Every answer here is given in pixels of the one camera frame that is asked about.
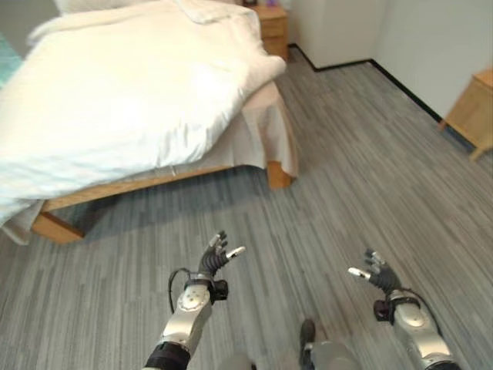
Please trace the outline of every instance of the striped carpet floor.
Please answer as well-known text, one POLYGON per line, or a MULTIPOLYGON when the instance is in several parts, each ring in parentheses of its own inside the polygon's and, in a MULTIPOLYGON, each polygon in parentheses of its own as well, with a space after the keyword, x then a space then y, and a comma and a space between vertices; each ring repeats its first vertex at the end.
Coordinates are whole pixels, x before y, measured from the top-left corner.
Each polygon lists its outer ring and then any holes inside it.
POLYGON ((238 352, 259 370, 298 369, 305 317, 364 369, 411 369, 373 318, 381 294, 346 272, 367 247, 429 300, 464 369, 493 368, 491 157, 469 163, 372 66, 314 73, 291 49, 278 85, 300 153, 289 189, 239 168, 62 210, 90 230, 77 244, 0 235, 1 369, 141 368, 169 317, 168 274, 195 267, 219 229, 248 251, 222 273, 230 299, 190 369, 238 352))

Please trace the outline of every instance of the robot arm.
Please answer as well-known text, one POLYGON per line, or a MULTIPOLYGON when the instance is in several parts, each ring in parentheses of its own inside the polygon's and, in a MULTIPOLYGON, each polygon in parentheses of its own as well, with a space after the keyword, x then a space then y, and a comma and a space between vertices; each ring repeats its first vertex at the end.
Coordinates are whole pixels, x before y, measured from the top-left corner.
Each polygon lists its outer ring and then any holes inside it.
POLYGON ((209 242, 200 260, 198 273, 187 281, 185 291, 178 298, 176 311, 172 306, 173 316, 144 370, 186 370, 199 344, 203 327, 212 314, 214 302, 226 300, 229 293, 227 282, 214 281, 214 275, 245 251, 245 247, 239 247, 227 253, 224 249, 226 245, 223 231, 209 242))
POLYGON ((371 272, 350 268, 349 272, 369 281, 385 293, 385 301, 376 301, 375 317, 389 321, 406 348, 416 369, 460 370, 441 336, 440 329, 426 302, 412 290, 403 288, 394 270, 377 252, 367 251, 371 272))

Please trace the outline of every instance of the white duvet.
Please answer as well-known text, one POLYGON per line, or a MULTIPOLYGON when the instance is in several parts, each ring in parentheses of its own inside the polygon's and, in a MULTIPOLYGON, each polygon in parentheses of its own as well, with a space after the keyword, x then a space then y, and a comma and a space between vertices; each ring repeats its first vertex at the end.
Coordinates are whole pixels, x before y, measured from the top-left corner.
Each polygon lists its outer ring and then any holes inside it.
POLYGON ((0 226, 40 199, 199 160, 284 70, 249 9, 161 0, 56 18, 0 92, 0 226))

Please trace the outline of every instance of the teal blanket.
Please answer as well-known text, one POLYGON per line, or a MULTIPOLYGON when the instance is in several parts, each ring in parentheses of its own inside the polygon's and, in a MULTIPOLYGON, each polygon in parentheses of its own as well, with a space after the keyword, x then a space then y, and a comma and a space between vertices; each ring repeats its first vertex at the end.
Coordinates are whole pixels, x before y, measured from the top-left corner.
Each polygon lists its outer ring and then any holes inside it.
POLYGON ((21 65, 22 59, 0 33, 0 89, 21 65))

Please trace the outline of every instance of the bedside table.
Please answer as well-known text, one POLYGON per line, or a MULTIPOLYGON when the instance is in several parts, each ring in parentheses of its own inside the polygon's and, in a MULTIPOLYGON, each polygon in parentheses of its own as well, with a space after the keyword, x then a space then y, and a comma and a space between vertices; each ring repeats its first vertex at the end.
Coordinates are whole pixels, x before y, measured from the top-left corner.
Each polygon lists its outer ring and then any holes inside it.
POLYGON ((287 13, 279 5, 251 7, 259 16, 263 48, 287 60, 287 13))
POLYGON ((473 75, 440 128, 447 125, 476 146, 471 161, 493 148, 493 68, 473 75))

